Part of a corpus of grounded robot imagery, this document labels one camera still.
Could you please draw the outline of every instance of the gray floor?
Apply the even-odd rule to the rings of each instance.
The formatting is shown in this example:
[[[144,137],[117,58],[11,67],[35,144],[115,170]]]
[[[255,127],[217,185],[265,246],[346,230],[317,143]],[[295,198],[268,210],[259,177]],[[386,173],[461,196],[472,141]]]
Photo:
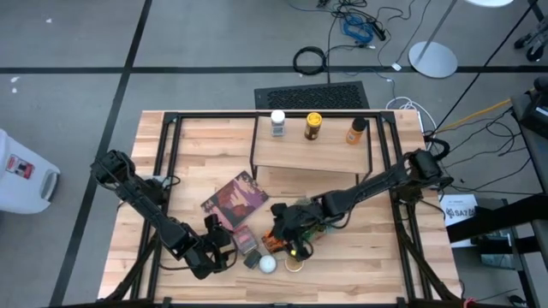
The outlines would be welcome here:
[[[128,54],[144,0],[16,1],[0,2],[0,68],[5,67],[122,67]],[[292,0],[312,8],[314,1]],[[432,1],[413,42],[427,39],[450,0]],[[416,0],[409,21],[388,24],[393,39],[381,56],[392,64],[419,24],[426,0]],[[408,0],[371,0],[367,12],[393,5],[407,12]],[[548,12],[548,1],[540,1]],[[449,46],[462,66],[482,66],[527,8],[516,0],[501,9],[482,9],[459,2],[440,30],[437,41]],[[381,21],[392,13],[384,11]],[[289,66],[305,45],[326,47],[332,19],[325,13],[301,12],[284,1],[211,0],[207,2],[154,0],[135,66],[249,67]],[[548,65],[548,57],[529,63],[513,42],[537,20],[529,14],[496,54],[491,66]],[[352,44],[339,31],[332,45]],[[379,65],[376,50],[333,52],[335,65]],[[408,66],[404,52],[399,63]],[[20,78],[12,83],[15,76]],[[431,80],[415,73],[386,74],[396,82],[396,95],[407,96],[440,121],[475,74],[455,74]],[[509,95],[524,92],[539,74],[482,74],[446,123],[484,109]],[[390,83],[375,74],[333,74],[333,81],[361,80],[371,108],[383,108],[392,98]],[[0,127],[56,164],[63,177],[53,204],[42,213],[20,216],[0,213],[0,305],[38,307],[50,302],[89,176],[110,112],[119,74],[0,74]],[[324,83],[325,75],[298,74],[132,74],[122,101],[110,148],[130,151],[142,110],[253,109],[253,89]],[[514,131],[509,116],[503,119]],[[451,144],[464,140],[477,127],[444,135]],[[451,163],[477,151],[492,150],[505,139],[481,133],[447,158]],[[517,138],[515,148],[523,146]],[[483,156],[450,169],[463,186],[475,187],[517,170],[525,151],[505,157]],[[529,164],[518,175],[499,181],[493,190],[538,192],[539,183]],[[481,197],[510,201],[519,196],[482,193]],[[101,280],[116,198],[99,189],[86,226],[64,304],[94,301]],[[515,286],[515,273],[481,265],[473,250],[455,251],[466,295],[487,297]],[[547,289],[545,268],[538,256],[538,289]],[[548,296],[539,294],[545,306]],[[504,296],[491,299],[503,304]]]

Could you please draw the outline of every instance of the orange bottle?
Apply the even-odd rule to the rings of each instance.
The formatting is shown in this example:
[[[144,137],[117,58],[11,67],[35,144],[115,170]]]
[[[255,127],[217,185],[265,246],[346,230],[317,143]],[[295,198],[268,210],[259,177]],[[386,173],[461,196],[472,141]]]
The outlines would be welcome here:
[[[360,142],[361,135],[363,134],[363,131],[366,130],[367,126],[369,125],[369,122],[364,118],[355,118],[352,121],[352,127],[348,130],[348,133],[346,134],[346,142],[349,145],[355,145],[358,142]]]

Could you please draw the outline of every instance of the wooden shelf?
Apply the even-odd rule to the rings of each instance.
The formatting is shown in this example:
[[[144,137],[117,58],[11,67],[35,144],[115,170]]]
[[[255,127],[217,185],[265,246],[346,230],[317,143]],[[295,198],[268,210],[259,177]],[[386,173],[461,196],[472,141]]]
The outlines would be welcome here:
[[[271,119],[258,119],[253,165],[366,174],[367,132],[356,145],[346,142],[352,118],[324,118],[315,140],[304,136],[306,119],[285,119],[285,135],[271,136]]]

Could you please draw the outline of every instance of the white lamp base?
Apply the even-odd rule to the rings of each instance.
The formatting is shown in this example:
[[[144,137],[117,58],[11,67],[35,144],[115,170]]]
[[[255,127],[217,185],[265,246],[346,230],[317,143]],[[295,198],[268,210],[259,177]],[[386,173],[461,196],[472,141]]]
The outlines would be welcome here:
[[[424,55],[419,58],[426,42],[419,42],[409,50],[409,63],[419,73],[432,78],[445,78],[455,73],[458,66],[453,51],[442,44],[431,42]]]

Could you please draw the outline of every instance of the white bottle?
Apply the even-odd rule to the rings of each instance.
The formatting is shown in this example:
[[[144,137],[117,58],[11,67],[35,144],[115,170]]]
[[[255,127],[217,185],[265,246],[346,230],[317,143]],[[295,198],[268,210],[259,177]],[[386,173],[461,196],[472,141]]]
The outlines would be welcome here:
[[[285,112],[282,110],[274,110],[271,113],[272,121],[272,137],[281,137],[285,135]]]

